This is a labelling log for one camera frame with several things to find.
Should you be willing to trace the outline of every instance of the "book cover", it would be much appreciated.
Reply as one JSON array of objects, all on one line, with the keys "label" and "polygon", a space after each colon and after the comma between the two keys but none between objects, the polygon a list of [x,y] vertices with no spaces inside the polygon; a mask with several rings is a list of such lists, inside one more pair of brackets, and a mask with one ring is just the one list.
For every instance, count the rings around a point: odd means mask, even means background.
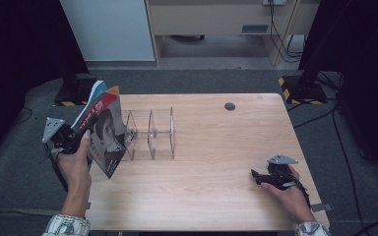
[{"label": "book cover", "polygon": [[[97,119],[90,126],[95,116]],[[110,178],[126,151],[119,87],[109,88],[90,101],[72,128],[75,132],[93,130],[89,156]]]}]

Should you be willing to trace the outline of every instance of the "wooden table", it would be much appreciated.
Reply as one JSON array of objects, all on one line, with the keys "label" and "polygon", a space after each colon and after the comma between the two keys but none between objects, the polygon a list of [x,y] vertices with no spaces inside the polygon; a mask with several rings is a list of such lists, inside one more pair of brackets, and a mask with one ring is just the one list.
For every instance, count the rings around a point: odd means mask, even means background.
[{"label": "wooden table", "polygon": [[[235,110],[224,108],[227,102]],[[268,173],[283,153],[319,204],[315,184],[278,94],[121,95],[123,110],[173,107],[175,158],[122,161],[111,179],[94,165],[92,230],[283,231],[294,222],[256,185],[250,169]],[[324,211],[314,213],[329,224]]]}]

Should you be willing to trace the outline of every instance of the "human hand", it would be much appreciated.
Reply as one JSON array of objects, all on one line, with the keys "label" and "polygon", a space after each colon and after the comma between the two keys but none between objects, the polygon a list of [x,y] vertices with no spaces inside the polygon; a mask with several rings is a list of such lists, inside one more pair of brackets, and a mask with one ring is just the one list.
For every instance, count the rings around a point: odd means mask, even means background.
[{"label": "human hand", "polygon": [[58,164],[68,185],[67,197],[60,211],[62,214],[85,217],[92,184],[87,160],[90,144],[91,132],[87,130],[74,154],[58,155]]},{"label": "human hand", "polygon": [[[299,180],[299,174],[296,172],[296,170],[290,165],[289,169],[291,170],[292,175]],[[317,221],[309,209],[303,193],[296,186],[291,186],[290,188],[282,191],[268,183],[262,183],[261,185],[266,189],[266,191],[271,193],[279,200],[279,202],[281,202],[284,209],[286,209],[293,216],[297,223]]]}]

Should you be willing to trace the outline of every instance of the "patterned sleeve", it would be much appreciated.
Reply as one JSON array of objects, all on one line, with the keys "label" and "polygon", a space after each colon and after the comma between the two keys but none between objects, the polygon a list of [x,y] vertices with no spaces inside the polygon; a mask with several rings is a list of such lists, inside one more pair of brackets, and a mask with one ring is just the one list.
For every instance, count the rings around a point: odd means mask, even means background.
[{"label": "patterned sleeve", "polygon": [[318,222],[304,222],[296,226],[297,236],[331,236],[327,226]]},{"label": "patterned sleeve", "polygon": [[42,236],[87,236],[91,223],[83,218],[57,214],[48,222],[47,228]]}]

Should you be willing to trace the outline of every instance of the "acrylic divider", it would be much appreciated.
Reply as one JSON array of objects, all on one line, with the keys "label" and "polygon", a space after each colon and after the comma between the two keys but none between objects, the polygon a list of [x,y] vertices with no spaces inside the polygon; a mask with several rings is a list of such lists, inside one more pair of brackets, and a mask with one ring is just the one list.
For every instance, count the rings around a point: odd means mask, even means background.
[{"label": "acrylic divider", "polygon": [[122,160],[173,159],[173,108],[123,111],[127,151]]}]

